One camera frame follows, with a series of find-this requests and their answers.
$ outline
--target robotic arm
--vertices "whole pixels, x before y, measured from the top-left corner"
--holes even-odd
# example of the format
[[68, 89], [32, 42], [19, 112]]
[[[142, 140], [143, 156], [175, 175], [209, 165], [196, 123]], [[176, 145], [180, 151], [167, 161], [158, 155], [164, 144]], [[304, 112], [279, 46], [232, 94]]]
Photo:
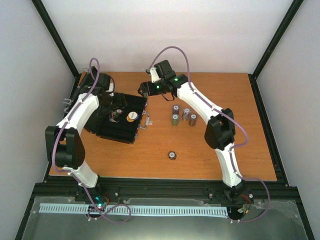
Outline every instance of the robotic arm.
[[235, 125], [219, 114], [222, 112], [233, 119], [233, 112], [229, 108], [222, 109], [211, 102], [193, 83], [188, 82], [184, 74], [177, 76], [167, 60], [155, 64], [147, 73], [151, 75], [151, 81], [140, 85], [139, 94], [147, 97], [171, 93], [173, 97], [178, 97], [189, 104], [207, 124], [204, 138], [217, 154], [222, 169], [222, 180], [227, 186], [224, 194], [230, 202], [233, 202], [244, 190], [233, 150]]

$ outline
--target gray wall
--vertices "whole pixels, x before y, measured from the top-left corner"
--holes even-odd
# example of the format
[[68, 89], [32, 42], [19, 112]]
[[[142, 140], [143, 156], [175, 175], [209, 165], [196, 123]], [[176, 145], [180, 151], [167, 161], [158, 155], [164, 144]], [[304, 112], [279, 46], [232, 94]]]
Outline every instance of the gray wall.
[[304, 1], [258, 78], [289, 183], [320, 239], [320, 1]]
[[0, 239], [12, 240], [74, 79], [30, 0], [3, 1], [0, 22]]
[[[43, 0], [78, 70], [141, 72], [182, 48], [192, 72], [251, 73], [292, 0]], [[177, 72], [184, 57], [168, 50]]]

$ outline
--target metal bracket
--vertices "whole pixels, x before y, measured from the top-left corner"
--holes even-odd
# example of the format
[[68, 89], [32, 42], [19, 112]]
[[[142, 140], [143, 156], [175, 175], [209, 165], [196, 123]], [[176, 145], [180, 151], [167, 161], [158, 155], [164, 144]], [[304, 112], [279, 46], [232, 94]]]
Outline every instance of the metal bracket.
[[139, 129], [146, 129], [148, 127], [148, 125], [152, 125], [152, 121], [150, 121], [150, 114], [147, 113], [145, 110], [143, 110], [142, 115], [146, 115], [146, 119], [145, 119], [145, 126], [141, 126], [139, 124]]

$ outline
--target orange wooden tabletop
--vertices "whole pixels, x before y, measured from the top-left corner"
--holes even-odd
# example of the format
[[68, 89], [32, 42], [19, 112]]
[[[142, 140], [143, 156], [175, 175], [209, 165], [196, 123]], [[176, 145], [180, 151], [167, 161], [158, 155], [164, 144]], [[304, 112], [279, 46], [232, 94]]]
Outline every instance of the orange wooden tabletop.
[[[115, 90], [119, 93], [138, 96], [140, 83], [150, 81], [144, 72], [108, 74], [114, 78]], [[276, 181], [248, 74], [191, 73], [191, 79], [198, 90], [216, 105], [230, 108], [234, 119], [248, 133], [249, 143], [235, 150], [241, 174], [245, 178]], [[149, 97], [146, 111], [153, 124], [138, 131], [134, 144], [103, 139], [84, 129], [81, 139], [86, 162], [101, 177], [221, 180], [217, 155], [204, 138], [205, 122], [198, 116], [194, 127], [183, 120], [178, 126], [172, 126], [172, 106], [176, 104], [181, 109], [189, 107], [180, 99], [168, 102], [161, 95]], [[241, 130], [236, 127], [235, 131], [235, 143], [244, 142]], [[176, 152], [175, 160], [168, 158], [170, 151]], [[53, 168], [49, 174], [58, 175]]]

